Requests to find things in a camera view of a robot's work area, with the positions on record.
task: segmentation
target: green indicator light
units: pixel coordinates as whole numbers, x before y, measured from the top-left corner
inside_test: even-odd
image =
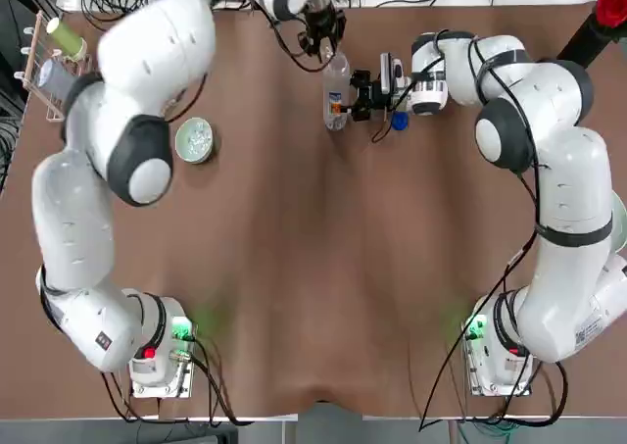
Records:
[[[172,338],[191,340],[192,334],[192,322],[186,317],[174,317],[172,318]]]

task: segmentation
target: red object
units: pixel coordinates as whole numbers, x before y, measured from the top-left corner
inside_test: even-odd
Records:
[[[627,21],[627,0],[598,0],[597,21],[608,27],[619,27]]]

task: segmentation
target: blue cap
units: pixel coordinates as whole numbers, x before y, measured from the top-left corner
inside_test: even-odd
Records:
[[[395,130],[405,130],[410,123],[410,116],[408,113],[395,112],[392,116],[392,128]]]

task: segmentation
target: white label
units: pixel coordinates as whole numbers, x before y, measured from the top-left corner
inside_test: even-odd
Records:
[[[601,311],[594,310],[586,320],[575,329],[575,351],[579,351],[603,331]]]
[[[523,363],[524,363],[524,360],[522,359],[506,358],[506,370],[509,370],[511,372],[516,372],[520,367],[522,367]]]
[[[131,361],[130,363],[132,364],[133,372],[136,373],[153,373],[157,371],[155,361],[144,361],[141,363],[138,361]]]

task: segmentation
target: bottle label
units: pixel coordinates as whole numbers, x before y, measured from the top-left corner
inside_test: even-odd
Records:
[[[342,93],[329,93],[329,114],[331,116],[342,114]]]

